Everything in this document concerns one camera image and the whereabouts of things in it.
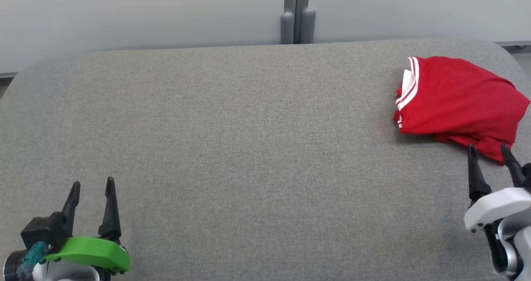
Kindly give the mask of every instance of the gray fabric surface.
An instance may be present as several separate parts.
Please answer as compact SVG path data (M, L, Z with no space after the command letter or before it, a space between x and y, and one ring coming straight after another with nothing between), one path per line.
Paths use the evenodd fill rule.
M398 133L408 56L466 58L531 83L501 47L423 39L63 56L0 100L0 254L82 184L97 235L117 183L132 271L117 280L498 279L463 225L463 148ZM514 154L531 162L531 115ZM481 161L495 190L504 167Z

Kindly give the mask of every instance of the white wall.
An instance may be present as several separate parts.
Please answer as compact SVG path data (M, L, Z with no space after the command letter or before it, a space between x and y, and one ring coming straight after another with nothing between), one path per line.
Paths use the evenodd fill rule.
M0 0L0 73L76 51L279 44L284 0Z
M309 0L314 43L455 36L531 41L531 0Z

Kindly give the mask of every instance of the floor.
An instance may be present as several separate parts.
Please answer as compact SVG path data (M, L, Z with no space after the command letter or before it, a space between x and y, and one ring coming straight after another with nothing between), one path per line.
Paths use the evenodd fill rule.
M505 47L512 57L520 64L525 73L531 78L531 46L526 48L518 48L515 46Z
M516 46L504 47L512 57L521 65L525 73L531 78L531 46L526 48L519 48ZM0 99L7 90L13 78L0 78Z

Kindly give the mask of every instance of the white stripe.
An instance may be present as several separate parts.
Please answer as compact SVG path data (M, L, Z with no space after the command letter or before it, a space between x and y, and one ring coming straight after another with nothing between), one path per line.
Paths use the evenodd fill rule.
M406 94L411 90L411 87L413 87L413 84L415 81L411 79L411 77L414 77L412 71L413 71L413 59L407 58L409 60L409 66L411 67L411 70L404 70L404 75L402 76L402 93L400 94L400 98L396 100L397 104L398 101L403 100L406 97Z
M417 95L417 92L419 90L419 77L421 74L421 69L419 68L419 60L417 58L413 57L413 61L415 62L415 83L413 84L413 90L408 94L408 96L400 103L397 104L398 110L402 110L404 106L406 106L411 100Z

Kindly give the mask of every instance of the teal connector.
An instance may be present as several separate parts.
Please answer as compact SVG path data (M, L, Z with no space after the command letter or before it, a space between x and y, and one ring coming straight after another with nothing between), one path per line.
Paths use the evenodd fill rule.
M22 264L17 269L17 276L25 280L32 275L34 267L48 254L48 245L45 242L36 242L22 259Z

